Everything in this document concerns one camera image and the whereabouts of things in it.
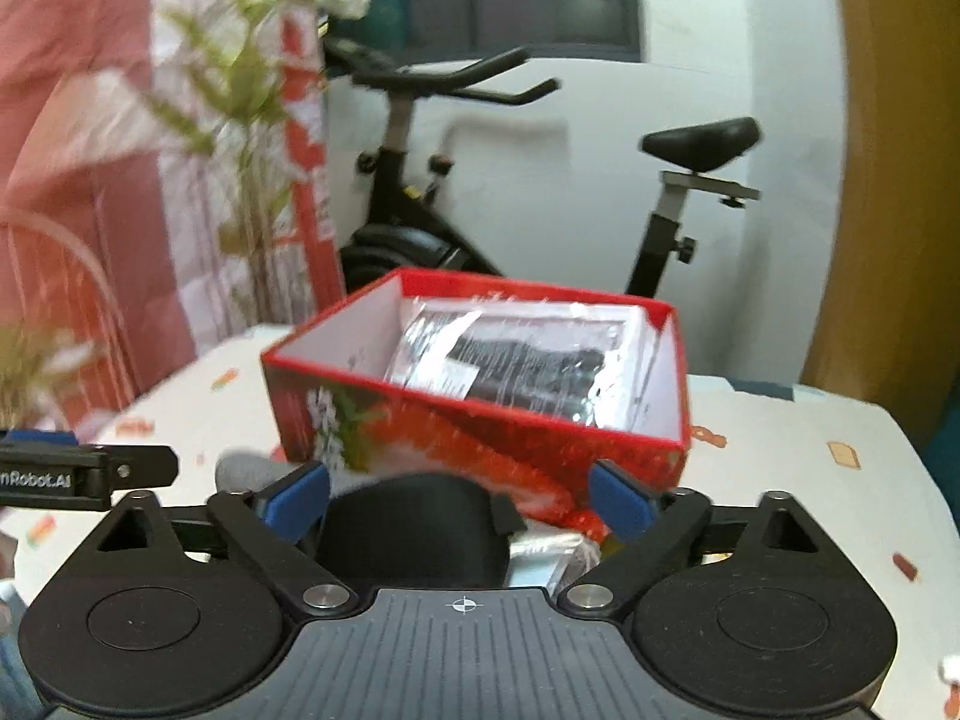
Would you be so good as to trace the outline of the black fabric eye mask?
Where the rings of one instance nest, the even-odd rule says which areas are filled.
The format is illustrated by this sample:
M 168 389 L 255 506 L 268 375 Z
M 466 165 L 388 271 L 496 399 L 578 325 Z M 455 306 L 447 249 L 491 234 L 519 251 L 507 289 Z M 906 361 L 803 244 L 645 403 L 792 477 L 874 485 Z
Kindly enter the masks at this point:
M 444 473 L 387 478 L 334 497 L 314 557 L 359 595 L 501 589 L 527 530 L 511 497 Z

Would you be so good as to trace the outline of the large clear plastic package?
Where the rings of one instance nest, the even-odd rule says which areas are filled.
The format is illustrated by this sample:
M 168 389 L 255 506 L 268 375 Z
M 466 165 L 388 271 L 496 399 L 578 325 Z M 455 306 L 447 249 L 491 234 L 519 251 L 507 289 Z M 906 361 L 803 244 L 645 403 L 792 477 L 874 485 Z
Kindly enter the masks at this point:
M 624 431 L 659 333 L 640 305 L 409 299 L 387 382 Z

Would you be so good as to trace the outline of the grey fabric item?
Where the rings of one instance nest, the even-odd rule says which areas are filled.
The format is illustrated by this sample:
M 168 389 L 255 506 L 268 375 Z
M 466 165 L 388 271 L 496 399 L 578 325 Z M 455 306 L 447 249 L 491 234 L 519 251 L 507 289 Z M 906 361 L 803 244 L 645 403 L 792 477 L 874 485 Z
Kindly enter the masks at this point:
M 218 493 L 260 493 L 297 469 L 294 463 L 251 450 L 231 450 L 218 458 L 215 465 L 215 488 Z

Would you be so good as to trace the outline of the small clear zip bag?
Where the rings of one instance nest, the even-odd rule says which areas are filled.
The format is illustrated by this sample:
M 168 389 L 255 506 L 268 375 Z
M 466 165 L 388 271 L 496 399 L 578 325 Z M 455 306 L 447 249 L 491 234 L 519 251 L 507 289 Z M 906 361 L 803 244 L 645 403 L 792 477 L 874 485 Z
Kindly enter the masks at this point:
M 601 564 L 601 548 L 576 530 L 528 520 L 511 538 L 505 585 L 508 589 L 542 589 L 555 596 Z

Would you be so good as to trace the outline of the red strawberry cardboard box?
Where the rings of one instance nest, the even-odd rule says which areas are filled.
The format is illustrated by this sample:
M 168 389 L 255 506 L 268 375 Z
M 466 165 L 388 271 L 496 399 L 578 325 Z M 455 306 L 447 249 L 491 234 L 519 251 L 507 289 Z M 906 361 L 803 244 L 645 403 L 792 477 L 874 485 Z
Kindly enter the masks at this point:
M 556 284 L 399 268 L 322 310 L 260 358 L 288 460 L 337 449 L 353 472 L 366 475 L 459 473 L 512 494 L 529 517 L 584 533 L 599 525 L 587 492 L 594 461 L 615 461 L 654 491 L 679 484 L 692 427 L 685 348 L 672 305 L 655 299 L 641 304 L 658 346 L 640 419 L 624 431 L 610 431 L 387 382 L 404 328 L 402 312 L 416 298 L 562 302 L 589 309 L 621 301 L 617 294 Z

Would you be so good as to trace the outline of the white patterned table mat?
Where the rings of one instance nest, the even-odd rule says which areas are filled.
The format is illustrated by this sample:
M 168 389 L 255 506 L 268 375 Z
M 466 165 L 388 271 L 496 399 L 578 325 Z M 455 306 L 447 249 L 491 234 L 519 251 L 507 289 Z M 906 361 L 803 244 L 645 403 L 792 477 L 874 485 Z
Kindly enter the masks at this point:
M 262 394 L 184 398 L 205 440 L 270 427 Z M 576 530 L 601 564 L 542 589 L 359 595 L 286 543 L 257 493 L 182 444 L 166 488 L 116 491 L 55 562 L 18 647 L 53 718 L 928 718 L 958 649 L 958 533 L 900 429 L 836 397 L 732 394 L 715 481 L 682 472 L 636 541 L 551 525 L 439 470 L 353 472 L 331 500 L 444 473 Z

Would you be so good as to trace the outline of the black exercise bike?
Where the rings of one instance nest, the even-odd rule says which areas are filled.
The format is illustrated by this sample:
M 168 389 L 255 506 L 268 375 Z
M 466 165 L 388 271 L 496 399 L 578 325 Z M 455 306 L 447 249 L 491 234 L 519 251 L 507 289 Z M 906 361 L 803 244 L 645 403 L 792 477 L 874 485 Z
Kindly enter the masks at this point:
M 708 265 L 695 205 L 761 199 L 765 122 L 709 76 L 604 59 L 407 65 L 327 39 L 343 273 L 402 266 L 672 299 Z

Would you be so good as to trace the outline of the wooden door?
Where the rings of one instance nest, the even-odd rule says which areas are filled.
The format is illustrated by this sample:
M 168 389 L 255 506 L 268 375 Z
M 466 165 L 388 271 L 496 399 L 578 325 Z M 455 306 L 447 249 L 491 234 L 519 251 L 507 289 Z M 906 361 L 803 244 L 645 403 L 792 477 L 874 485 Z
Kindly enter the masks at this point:
M 958 0 L 839 1 L 846 161 L 802 378 L 923 445 L 958 376 Z

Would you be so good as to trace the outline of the red white printed backdrop curtain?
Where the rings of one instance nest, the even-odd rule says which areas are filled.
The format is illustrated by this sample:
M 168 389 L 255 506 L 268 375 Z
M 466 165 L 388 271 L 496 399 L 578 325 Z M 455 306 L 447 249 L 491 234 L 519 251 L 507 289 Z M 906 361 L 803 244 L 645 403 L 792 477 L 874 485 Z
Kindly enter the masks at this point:
M 345 293 L 316 0 L 2 0 L 2 421 L 76 429 Z

